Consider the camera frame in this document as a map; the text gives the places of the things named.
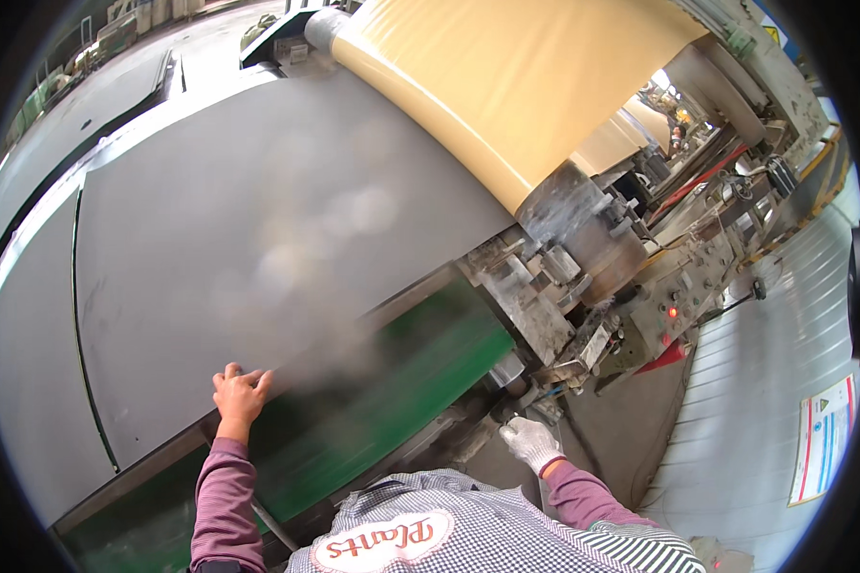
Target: tan film roll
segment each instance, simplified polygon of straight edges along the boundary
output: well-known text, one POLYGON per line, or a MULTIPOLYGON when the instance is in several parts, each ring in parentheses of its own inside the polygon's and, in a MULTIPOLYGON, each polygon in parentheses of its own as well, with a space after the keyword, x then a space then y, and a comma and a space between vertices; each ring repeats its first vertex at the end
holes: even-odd
POLYGON ((515 213, 705 33, 668 0, 369 0, 332 53, 515 213))
MULTIPOLYGON (((636 96, 627 100, 623 109, 640 122, 659 144, 662 152, 668 154, 668 142, 672 134, 666 116, 644 105, 636 96)), ((648 145, 640 130, 617 111, 577 145, 570 160, 589 177, 594 177, 648 145)))

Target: wire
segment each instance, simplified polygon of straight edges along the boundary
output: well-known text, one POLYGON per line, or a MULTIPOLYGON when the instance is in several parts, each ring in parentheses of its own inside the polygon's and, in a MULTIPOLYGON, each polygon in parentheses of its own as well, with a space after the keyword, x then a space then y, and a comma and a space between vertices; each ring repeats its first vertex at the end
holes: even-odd
POLYGON ((560 391, 564 390, 564 389, 565 389, 565 388, 564 388, 564 386, 565 386, 564 384, 560 384, 560 385, 555 386, 555 387, 554 387, 554 388, 552 388, 551 390, 549 390, 549 391, 547 391, 546 393, 542 394, 541 396, 539 396, 539 397, 535 398, 535 399, 532 401, 532 403, 530 403, 529 405, 531 406, 532 404, 537 404, 537 403, 539 403, 541 400, 544 400, 545 398, 547 398, 547 397, 549 397, 549 396, 554 396, 555 394, 557 394, 557 393, 559 393, 560 391))
POLYGON ((710 170, 705 171, 700 176, 698 176, 695 180, 690 181, 682 185, 675 193, 666 198, 665 201, 659 206, 659 208, 650 216, 650 220, 647 221, 646 224, 653 224, 659 215, 665 211, 667 211, 670 207, 672 207, 676 202, 680 201, 688 194, 689 191, 710 179, 712 175, 721 170, 726 163, 728 163, 733 158, 736 158, 743 153, 748 151, 748 145, 745 143, 740 143, 737 148, 733 150, 732 153, 727 155, 722 161, 711 167, 710 170))
POLYGON ((656 236, 655 236, 655 235, 653 235, 653 233, 651 233, 649 229, 647 229, 647 230, 646 230, 646 237, 647 237, 651 242, 653 242, 656 246, 658 246, 658 247, 659 247, 656 251, 654 251, 654 253, 653 253, 654 255, 655 255, 656 253, 660 252, 660 251, 664 251, 664 250, 672 250, 673 248, 678 248, 678 247, 680 247, 680 246, 681 246, 681 244, 679 243, 679 244, 677 244, 677 245, 676 245, 676 242, 677 242, 677 241, 679 241, 679 240, 681 240, 681 239, 682 239, 682 238, 684 238, 685 236, 688 236, 688 235, 691 235, 691 237, 692 237, 692 238, 694 237, 694 234, 693 234, 693 233, 691 233, 691 232, 689 231, 689 232, 686 232, 686 233, 682 233, 682 234, 681 234, 681 235, 679 235, 679 236, 676 236, 675 238, 673 238, 672 240, 670 240, 667 244, 663 244, 663 243, 660 243, 660 242, 659 242, 659 239, 657 239, 657 238, 656 238, 656 236))
MULTIPOLYGON (((694 357, 694 353, 691 352, 688 354, 688 357, 685 359, 684 368, 682 368, 682 371, 681 371, 681 378, 678 379, 678 384, 676 385, 675 394, 672 396, 672 402, 669 404, 668 410, 666 411, 666 415, 663 417, 663 423, 662 423, 662 426, 660 427, 660 429, 662 429, 662 427, 664 427, 666 424, 668 424, 669 417, 672 415, 673 412, 675 412, 676 402, 678 402, 678 408, 681 409, 681 404, 685 400, 685 394, 683 391, 686 391, 688 389, 688 377, 691 373, 691 361, 693 361, 693 357, 694 357), (679 392, 682 393, 681 402, 678 401, 678 393, 679 392)), ((669 429, 668 434, 664 433, 664 432, 658 432, 656 434, 656 437, 653 439, 653 443, 650 445, 650 450, 652 450, 654 447, 656 447, 656 442, 659 441, 659 439, 661 437, 663 437, 664 435, 666 436, 666 448, 668 448, 668 437, 670 436, 671 430, 673 428, 675 428, 675 420, 672 421, 672 428, 669 429)), ((630 496, 630 499, 631 499, 631 505, 634 505, 634 487, 637 485, 637 476, 640 474, 640 470, 644 468, 644 464, 646 464, 646 462, 647 462, 647 456, 644 456, 644 458, 640 462, 640 465, 637 466, 637 470, 634 472, 634 476, 631 477, 631 490, 628 493, 628 495, 630 496)))
POLYGON ((583 429, 580 427, 577 419, 573 417, 573 411, 570 409, 570 403, 567 401, 567 398, 563 395, 558 397, 558 405, 564 411, 564 417, 567 419, 567 424, 570 426, 570 431, 573 433, 573 437, 580 443, 580 447, 583 448, 583 453, 585 454, 586 459, 588 459, 590 464, 592 464, 592 475, 599 478, 599 481, 602 483, 605 483, 605 474, 602 472, 602 464, 599 463, 596 452, 592 449, 592 444, 583 435, 583 429))
POLYGON ((719 310, 719 312, 714 313, 712 311, 708 311, 707 313, 705 313, 703 316, 700 317, 700 320, 699 320, 697 326, 700 327, 702 325, 706 325, 711 320, 713 320, 715 318, 720 318, 722 315, 725 315, 729 311, 733 310, 739 304, 743 304, 743 303, 745 303, 745 301, 750 301, 750 300, 753 300, 754 298, 755 298, 755 292, 749 292, 744 297, 742 297, 741 299, 739 299, 735 303, 730 304, 726 308, 717 309, 717 310, 719 310))

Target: control panel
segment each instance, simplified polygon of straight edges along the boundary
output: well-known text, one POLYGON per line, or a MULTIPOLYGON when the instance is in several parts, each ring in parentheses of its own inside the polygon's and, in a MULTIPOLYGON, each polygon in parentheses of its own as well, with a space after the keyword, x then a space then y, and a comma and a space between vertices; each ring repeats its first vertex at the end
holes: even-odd
POLYGON ((682 264, 645 284, 650 298, 631 313, 632 322, 652 354, 648 357, 651 361, 697 320, 712 297, 722 292, 723 275, 734 259, 733 248, 722 233, 691 250, 680 246, 675 251, 678 253, 673 251, 667 256, 678 255, 682 264))

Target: white wall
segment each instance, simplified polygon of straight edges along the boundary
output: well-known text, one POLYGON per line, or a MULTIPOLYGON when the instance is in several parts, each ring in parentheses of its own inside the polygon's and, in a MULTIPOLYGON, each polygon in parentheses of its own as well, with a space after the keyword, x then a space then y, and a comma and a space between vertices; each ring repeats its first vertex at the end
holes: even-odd
POLYGON ((860 367, 850 360, 847 270, 860 188, 845 189, 773 254, 765 301, 701 328, 684 403, 641 514, 686 538, 714 535, 774 571, 824 498, 788 508, 800 400, 860 367))

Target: bare hand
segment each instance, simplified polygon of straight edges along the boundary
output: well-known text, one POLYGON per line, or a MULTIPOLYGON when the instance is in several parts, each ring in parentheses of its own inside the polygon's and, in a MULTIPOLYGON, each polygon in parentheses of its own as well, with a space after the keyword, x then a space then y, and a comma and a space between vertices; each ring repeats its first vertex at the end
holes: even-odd
POLYGON ((248 430, 261 414, 274 378, 274 371, 242 374, 236 362, 226 365, 225 373, 214 374, 214 403, 220 411, 217 437, 230 437, 248 443, 248 430))

